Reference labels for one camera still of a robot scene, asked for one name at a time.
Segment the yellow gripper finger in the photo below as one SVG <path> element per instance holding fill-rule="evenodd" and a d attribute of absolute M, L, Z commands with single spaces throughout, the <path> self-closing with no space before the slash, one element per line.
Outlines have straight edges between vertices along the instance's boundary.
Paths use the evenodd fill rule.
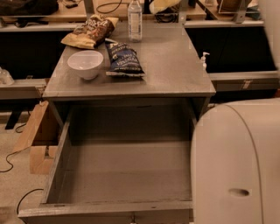
<path fill-rule="evenodd" d="M 180 2 L 181 0 L 153 0 L 149 5 L 150 13 L 157 14 Z"/>

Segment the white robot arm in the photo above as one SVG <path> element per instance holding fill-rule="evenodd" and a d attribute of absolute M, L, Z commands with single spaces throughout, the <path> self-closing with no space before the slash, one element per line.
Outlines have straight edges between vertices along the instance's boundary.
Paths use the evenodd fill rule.
<path fill-rule="evenodd" d="M 280 101 L 208 110 L 191 146 L 193 224 L 280 224 Z"/>

